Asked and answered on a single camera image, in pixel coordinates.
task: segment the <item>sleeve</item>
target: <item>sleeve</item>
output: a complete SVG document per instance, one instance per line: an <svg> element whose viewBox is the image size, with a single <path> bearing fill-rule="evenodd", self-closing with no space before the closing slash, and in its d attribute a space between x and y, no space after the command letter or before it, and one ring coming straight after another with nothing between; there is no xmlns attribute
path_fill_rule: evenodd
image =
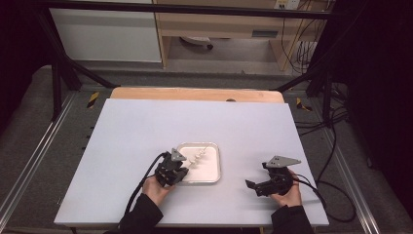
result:
<svg viewBox="0 0 413 234"><path fill-rule="evenodd" d="M122 234L149 234L162 219L162 212L146 194L140 194L133 210L119 223Z"/></svg>
<svg viewBox="0 0 413 234"><path fill-rule="evenodd" d="M303 206L284 206L272 215L273 234L314 234Z"/></svg>

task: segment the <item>black cord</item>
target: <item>black cord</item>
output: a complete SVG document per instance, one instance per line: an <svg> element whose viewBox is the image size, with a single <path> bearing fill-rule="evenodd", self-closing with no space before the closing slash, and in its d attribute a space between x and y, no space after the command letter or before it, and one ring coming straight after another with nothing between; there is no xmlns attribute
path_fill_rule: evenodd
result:
<svg viewBox="0 0 413 234"><path fill-rule="evenodd" d="M331 118L330 118L330 120L327 121L327 122L323 121L323 122L317 122L317 123L309 123L309 122L295 122L295 123L296 123L296 124L307 125L307 126L297 126L297 129L312 129L312 130L310 130L309 132L306 132L305 134L311 133L311 132L313 132L313 131L316 131L316 130L318 130L318 129L324 128L324 127L326 127L326 126L331 126L331 130L332 130L333 136L334 136L333 146L332 146L332 149L331 149L330 154L328 155L328 159L327 159L326 163L324 164L321 172L319 173L318 178L316 179L316 186L319 186L319 184L328 185L328 186L330 186L330 187L338 190L339 192L341 192L342 194L344 194L344 195L347 197L347 199L350 201L351 206L352 206L352 208L353 208L353 213L352 213L352 216L351 216L351 217L349 217L349 218L338 218L338 217L336 217L336 216L334 216L334 215L332 215L332 214L330 214L330 213L328 213L328 212L326 212L326 214L327 214L327 216L329 216L330 218L332 218L332 219L334 219L334 220L336 220L336 221L340 221L340 222L351 222L351 221L353 221L353 220L356 218L356 216L357 216L357 209L356 209L356 205L355 205L353 199L349 196L349 194L348 194L346 191L344 191L343 189L339 188L338 186L336 186L336 185L334 185L334 184L332 184L332 183L329 183L329 182L326 182L326 181L321 180L322 175L324 174L327 166L329 165L329 163L330 163L330 161L331 161L331 159L332 159L332 157L333 157L333 155L334 155L335 148L336 148L336 145L337 145L337 134L336 134L334 125L337 124L338 122L342 121L343 119L348 118L348 115L349 115L347 111L344 111L344 112L341 112L341 113L339 113L339 114L336 114L336 112L339 111L339 110L341 110L341 109L345 109L345 107L344 107L344 106L340 106L340 107L334 109L334 110L332 111L332 113L331 113ZM294 179L294 180L296 180L296 181L298 181L298 182L301 182L301 183L303 183L303 184L306 184L307 186L311 187L311 188L313 189L313 191L316 193L316 195L319 197L319 199L321 200L324 209L326 209L326 203L325 203L324 199L322 198L321 194L319 193L319 191L318 191L316 188L314 188L313 185L311 185L311 183L309 182L309 180L308 180L307 178L305 178L305 179L307 180L307 182L306 182L306 181L303 181L303 180L300 180L300 179Z"/></svg>
<svg viewBox="0 0 413 234"><path fill-rule="evenodd" d="M312 79L313 75L316 75L320 71L324 71L326 68L328 68L328 65L331 64L331 57L333 57L335 53L337 52L337 50L339 50L342 47L341 44L344 44L343 41L350 34L349 32L353 29L353 26L356 24L357 20L361 16L361 13L366 8L367 2L368 1L363 2L363 5L360 7L355 18L349 23L349 26L343 30L343 32L338 36L338 38L330 46L329 50L326 53L324 53L317 61L313 63L312 69L308 70L305 74L297 78L298 83L300 83L301 81L310 80ZM287 85L290 86L288 83L281 87L270 89L269 91L282 91L283 92L287 89L286 87Z"/></svg>
<svg viewBox="0 0 413 234"><path fill-rule="evenodd" d="M305 2L303 2L300 6L298 6L298 8L297 8L297 10L300 10L300 8L302 8L304 5L306 5L306 3L308 2L309 0L306 0Z"/></svg>
<svg viewBox="0 0 413 234"><path fill-rule="evenodd" d="M323 184L325 184L325 185L328 185L328 186L330 186L330 187L335 188L336 190L338 190L339 192L341 192L342 194L344 194L344 196L346 196L347 199L348 199L348 200L350 201L350 203L352 204L353 213L352 213L352 216L351 216L351 217L342 219L342 218L338 218L338 217L336 217L336 216L334 216L334 215L332 215L332 214L330 214L330 213L328 213L328 212L325 212L329 217L331 217L332 219L334 219L334 220L336 220L336 221L340 221L340 222L351 222L351 221L353 221L353 220L356 218L357 209L356 209L355 202L354 202L353 199L349 196L349 194L347 194L346 191L344 191L343 189L339 188L338 186L336 186L336 185L334 185L334 184L332 184L332 183L326 182L326 181L318 180L317 183L323 183Z"/></svg>
<svg viewBox="0 0 413 234"><path fill-rule="evenodd" d="M128 201L127 208L126 208L126 210L125 210L125 215L130 212L130 210L131 210L131 204L133 203L134 197L136 197L136 194L139 192L140 188L143 186L143 183L145 182L146 178L148 178L148 175L149 175L149 173L152 171L152 168L154 167L154 165L156 164L156 162L158 162L158 160L159 160L161 157L165 156L165 155L167 155L167 152L164 152L164 153L158 155L158 157L156 157L156 159L154 160L154 162L152 163L152 165L149 167L149 169L148 169L148 171L146 172L145 176L143 177L143 179L140 181L139 185L135 188L134 192L132 193L132 195L131 195L131 197L130 197L130 199L129 199L129 201Z"/></svg>
<svg viewBox="0 0 413 234"><path fill-rule="evenodd" d="M321 193L319 193L319 190L316 189L305 176L299 175L299 174L296 174L296 176L301 176L301 177L303 177L303 178L305 178L305 179L307 180L307 181L303 181L303 180L301 180L301 179L294 178L294 181L303 183L303 184L309 186L311 189L313 189L313 192L319 197L319 200L321 201L322 206L323 206L324 209L326 210L326 209L327 209L327 204L326 204L324 198L322 197ZM332 184L332 183L329 183L329 182L326 182L326 181L319 180L319 183L323 183L323 184L329 185L329 186L337 189L339 192L343 193L344 196L346 196L347 199L348 199L348 200L350 201L350 203L352 204L353 213L352 213L352 216L349 217L349 218L338 218L338 217L330 214L329 212L325 211L325 213L327 214L327 216L331 217L332 219L334 219L334 220L336 220L336 221L340 221L340 222L351 222L351 221L353 221L353 220L356 218L357 209L356 209L356 205L355 205L355 203L353 202L352 198L346 193L346 191L344 191L343 189L337 187L336 185L334 185L334 184Z"/></svg>
<svg viewBox="0 0 413 234"><path fill-rule="evenodd" d="M288 54L286 53L285 48L284 48L284 46L283 46L284 29L285 29L285 18L282 19L282 51L283 51L284 55L286 56L286 59L288 60L288 63L291 65L291 68L292 68L294 71L296 71L297 73L300 73L300 71L297 70L297 69L299 69L299 67L296 67L296 66L292 63L291 59L289 59Z"/></svg>
<svg viewBox="0 0 413 234"><path fill-rule="evenodd" d="M317 40L318 40L318 38L319 38L319 33L320 33L320 29L324 26L324 24L325 24L325 21L324 20L320 20L320 19L318 19L318 20L315 20L315 19L313 19L313 20L311 20L305 27L304 27L304 29L301 31L301 33L300 33L300 35L299 35L299 37L298 37L298 40L303 36L303 34L304 34L304 32L307 30L307 28L312 24L312 23L314 23L314 31L315 31L315 38L314 38L314 41L313 42L305 42L304 43L304 53L303 54L301 54L300 55L300 53L298 53L297 52L297 61L301 61L300 62L300 64L301 64L301 73L302 74L304 74L304 72L303 72L303 62L305 61L305 62L309 62L310 61L310 57L311 57L311 55L310 55L310 53L312 52L312 50L313 50L313 48L314 48L314 46L316 45L316 42L317 42Z"/></svg>
<svg viewBox="0 0 413 234"><path fill-rule="evenodd" d="M335 112L336 112L337 110L341 109L341 108L344 108L344 107L336 108L336 109L332 112L332 114L331 114L331 119L334 119L334 114L335 114ZM328 155L327 162L324 164L324 167L322 168L321 172L319 173L319 177L318 177L317 180L316 180L316 185L319 185L318 181L321 180L322 175L324 174L325 170L327 169L328 164L330 163L331 159L333 158L334 151L335 151L335 148L336 148L336 145L337 145L337 134L336 134L336 131L335 131L335 128L334 128L334 124L331 125L331 131L333 132L333 137L334 137L334 139L333 139L333 146L332 146L330 155Z"/></svg>

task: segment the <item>white cabinet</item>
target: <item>white cabinet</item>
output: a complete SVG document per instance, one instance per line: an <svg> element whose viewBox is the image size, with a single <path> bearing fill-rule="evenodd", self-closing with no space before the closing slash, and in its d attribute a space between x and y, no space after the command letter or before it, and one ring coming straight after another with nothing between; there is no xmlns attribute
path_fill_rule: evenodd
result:
<svg viewBox="0 0 413 234"><path fill-rule="evenodd" d="M51 13L64 49L72 59L161 62L153 13L66 9L51 9Z"/></svg>

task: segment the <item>white table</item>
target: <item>white table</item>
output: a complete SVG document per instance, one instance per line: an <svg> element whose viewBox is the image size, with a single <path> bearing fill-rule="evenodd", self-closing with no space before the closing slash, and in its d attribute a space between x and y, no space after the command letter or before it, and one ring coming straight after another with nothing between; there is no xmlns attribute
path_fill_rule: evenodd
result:
<svg viewBox="0 0 413 234"><path fill-rule="evenodd" d="M301 160L290 168L314 184L287 104L108 99L55 223L116 225L155 157L182 142L216 143L221 179L178 185L160 207L159 226L271 225L275 202L257 197L244 180L268 180L261 163L275 154ZM311 224L328 225L317 196L305 185L300 188Z"/></svg>

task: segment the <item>black cable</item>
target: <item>black cable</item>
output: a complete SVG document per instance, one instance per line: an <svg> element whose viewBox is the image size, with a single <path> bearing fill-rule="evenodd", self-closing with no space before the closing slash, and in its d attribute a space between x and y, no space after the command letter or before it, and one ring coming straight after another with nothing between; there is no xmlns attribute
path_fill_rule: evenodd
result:
<svg viewBox="0 0 413 234"><path fill-rule="evenodd" d="M344 108L344 107L336 108L336 109L332 112L332 114L331 114L331 119L334 119L334 114L335 114L335 112L336 112L337 110L341 109L341 108ZM325 172L328 164L330 163L331 159L333 158L334 151L335 151L335 148L336 148L336 145L337 145L337 134L336 134L336 131L335 131L335 128L334 128L334 124L331 125L331 131L333 132L333 137L334 137L334 139L333 139L333 146L332 146L330 155L328 155L327 162L324 164L324 167L322 168L321 172L319 173L319 177L318 177L317 180L316 180L316 185L318 185L318 181L321 180L322 175L324 174L324 172Z"/></svg>
<svg viewBox="0 0 413 234"><path fill-rule="evenodd" d="M325 7L324 11L328 11L328 9L330 8L330 6L332 5L331 2L333 2L333 0L327 0L327 6Z"/></svg>
<svg viewBox="0 0 413 234"><path fill-rule="evenodd" d="M291 65L291 68L292 68L294 71L296 71L297 73L300 73L300 71L297 70L297 69L299 69L299 67L296 67L296 66L292 63L291 59L289 59L288 54L286 53L285 48L284 48L284 46L283 46L284 29L285 29L285 18L282 19L282 51L283 51L284 55L286 56L286 59L288 60L288 63Z"/></svg>
<svg viewBox="0 0 413 234"><path fill-rule="evenodd" d="M297 10L300 10L309 0L304 1L300 6L297 7Z"/></svg>
<svg viewBox="0 0 413 234"><path fill-rule="evenodd" d="M343 101L346 101L346 100L349 99L349 89L346 89L346 93L343 94L343 92L341 91L338 83L335 83L335 84L334 84L334 89L333 89L333 91L335 92L335 95L336 95L336 96L333 96L333 97L339 98L339 99L341 99L341 100L343 100Z"/></svg>
<svg viewBox="0 0 413 234"><path fill-rule="evenodd" d="M319 200L321 201L322 206L324 207L324 209L327 208L327 204L325 203L324 198L321 196L321 194L319 193L319 191L318 191L316 188L314 188L313 185L311 185L310 182L306 182L306 181L303 181L303 180L300 180L300 179L297 179L297 178L294 178L294 181L297 181L297 182L306 184L306 185L309 186L311 189L313 189L313 192L319 197Z"/></svg>
<svg viewBox="0 0 413 234"><path fill-rule="evenodd" d="M336 221L340 221L340 222L351 222L351 221L353 221L353 220L356 218L357 209L356 209L355 202L354 202L353 199L349 196L349 194L347 194L346 191L344 191L343 189L339 188L338 186L336 186L336 185L334 185L334 184L332 184L332 183L329 183L329 182L326 182L326 181L323 181L323 180L318 180L317 183L323 183L323 184L326 184L326 185L328 185L328 186L331 186L331 187L337 189L339 192L343 193L344 196L346 196L347 199L348 199L348 200L350 201L350 203L352 204L353 213L352 213L352 216L351 216L351 217L342 219L342 218L335 217L334 215L332 215L332 214L330 214L330 213L328 213L328 212L325 212L329 217L331 217L332 219L334 219L334 220L336 220Z"/></svg>
<svg viewBox="0 0 413 234"><path fill-rule="evenodd" d="M315 19L313 19L313 20L310 21L310 22L306 25L306 27L301 31L301 33L300 33L300 35L299 35L299 37L298 37L298 40L303 36L304 32L307 30L307 28L308 28L313 22L314 22L314 28L315 28L315 29L314 29L314 31L315 31L315 38L314 38L314 41L313 41L313 42L307 42L308 44L305 44L305 45L307 45L307 50L304 49L304 53L299 56L299 57L300 57L299 60L301 60L302 62L303 62L303 61L305 61L305 62L308 62L308 61L309 61L310 52L312 51L312 49L313 49L314 46L316 45L316 41L317 41L317 39L319 38L319 32L320 32L321 26L324 25L324 20L315 20Z"/></svg>
<svg viewBox="0 0 413 234"><path fill-rule="evenodd" d="M300 42L300 45L298 46L297 49L297 54L295 55L295 62L300 63L300 55L301 55L301 48L303 47L303 42Z"/></svg>
<svg viewBox="0 0 413 234"><path fill-rule="evenodd" d="M167 152L164 152L164 153L158 155L158 157L156 157L156 159L154 160L154 162L152 163L152 165L149 167L149 169L148 169L148 171L146 172L145 176L143 177L143 179L140 181L139 185L135 188L134 192L132 193L132 195L131 195L131 197L130 197L130 199L129 199L129 201L128 201L127 208L126 208L126 210L125 210L125 215L130 212L130 210L131 210L131 204L133 203L134 197L136 197L136 194L139 192L140 188L143 186L143 183L145 182L145 180L146 180L146 178L148 177L149 173L152 171L152 168L154 167L154 165L156 164L156 162L158 162L158 160L159 160L161 157L165 156L165 155L167 155Z"/></svg>
<svg viewBox="0 0 413 234"><path fill-rule="evenodd" d="M294 121L295 124L322 124L322 122L301 122L301 121Z"/></svg>
<svg viewBox="0 0 413 234"><path fill-rule="evenodd" d="M310 134L310 133L315 132L315 131L317 131L317 130L320 130L320 129L324 128L324 127L337 124L337 123L339 123L339 122L341 122L341 121L343 121L343 120L348 119L348 117L349 117L349 113L348 113L347 111L344 111L344 112L341 112L341 113L337 114L334 118L330 118L330 120L329 120L329 121L326 121L326 122L324 121L324 122L316 122L316 123L308 123L308 122L295 122L295 123L296 123L296 124L297 124L297 123L299 123L299 124L307 124L307 125L313 124L312 126L299 126L299 125L296 125L296 128L297 128L297 129L311 129L311 130L309 130L308 132L299 134L299 136L302 137L302 136L304 136L304 135L307 135L307 134Z"/></svg>
<svg viewBox="0 0 413 234"><path fill-rule="evenodd" d="M301 179L296 179L296 178L294 178L294 181L303 183L303 184L309 186L311 189L313 189L313 192L319 197L319 200L321 201L322 206L323 206L324 209L326 210L326 209L327 209L327 204L326 204L324 198L322 197L321 193L319 192L319 190L316 189L305 176L299 175L299 174L296 174L296 176L301 176L301 177L303 177L303 178L305 178L305 179L307 180L307 181L303 181L303 180L301 180ZM349 194L347 194L346 191L344 191L343 189L337 187L336 185L334 185L334 184L332 184L332 183L329 183L329 182L326 182L326 181L322 181L322 180L319 180L319 183L323 183L323 184L329 185L329 186L337 189L339 192L343 193L344 196L346 196L347 199L348 199L348 200L350 201L350 203L352 204L353 213L352 213L352 216L349 217L349 218L338 218L338 217L336 217L336 216L328 213L327 211L325 211L325 213L327 214L327 216L331 217L332 219L334 219L334 220L336 220L336 221L340 221L340 222L351 222L351 221L353 221L353 220L356 218L357 209L356 209L355 203L353 202L353 199L349 196Z"/></svg>
<svg viewBox="0 0 413 234"><path fill-rule="evenodd" d="M330 46L329 50L324 53L316 62L313 63L312 69L307 71L305 74L297 77L295 80L290 81L278 88L275 89L270 89L269 91L279 91L279 92L284 92L285 90L289 89L288 87L293 87L302 81L305 80L310 80L313 75L318 74L318 72L323 71L326 69L326 67L331 63L331 57L333 57L336 53L337 50L339 50L342 45L344 44L343 41L346 38L346 36L349 36L349 32L353 29L353 26L356 24L357 20L361 16L361 13L364 11L364 9L367 6L368 1L364 1L363 5L359 8L359 11L357 12L357 15L355 18L349 23L349 26L346 27L343 32L339 35L339 37L332 43Z"/></svg>

